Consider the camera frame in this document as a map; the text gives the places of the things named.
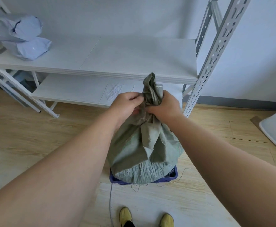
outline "person's left hand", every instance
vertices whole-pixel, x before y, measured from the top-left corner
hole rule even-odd
[[[109,111],[117,118],[117,128],[120,128],[131,114],[139,112],[137,107],[143,101],[144,97],[142,93],[138,92],[125,92],[116,97],[110,106]]]

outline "purple plastic crate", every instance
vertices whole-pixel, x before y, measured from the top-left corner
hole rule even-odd
[[[154,181],[152,183],[167,183],[171,180],[174,180],[178,177],[178,170],[177,166],[175,166],[169,173],[163,178],[158,179],[157,181]],[[112,171],[110,170],[110,182],[111,183],[118,183],[119,185],[131,185],[131,183],[123,182],[113,176]]]

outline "white shelf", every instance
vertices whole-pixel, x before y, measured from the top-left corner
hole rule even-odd
[[[23,61],[8,51],[0,68],[60,74],[143,80],[151,72],[157,81],[195,84],[193,39],[147,37],[57,36],[50,50],[34,61]]]
[[[182,107],[182,84],[163,84],[163,89],[174,95]],[[142,92],[140,80],[125,80],[81,75],[49,74],[32,93],[35,99],[44,99],[63,103],[75,103],[97,107],[109,107],[113,97],[109,93],[114,86],[119,92]]]

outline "black pants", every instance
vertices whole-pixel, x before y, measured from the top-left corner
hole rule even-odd
[[[135,227],[133,222],[127,221],[123,227]]]

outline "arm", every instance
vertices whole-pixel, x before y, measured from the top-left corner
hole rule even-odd
[[[164,92],[149,113],[178,137],[205,182],[242,226],[276,226],[276,167],[228,144],[186,118]]]
[[[77,226],[94,194],[115,129],[143,102],[117,96],[82,133],[0,190],[0,226]]]

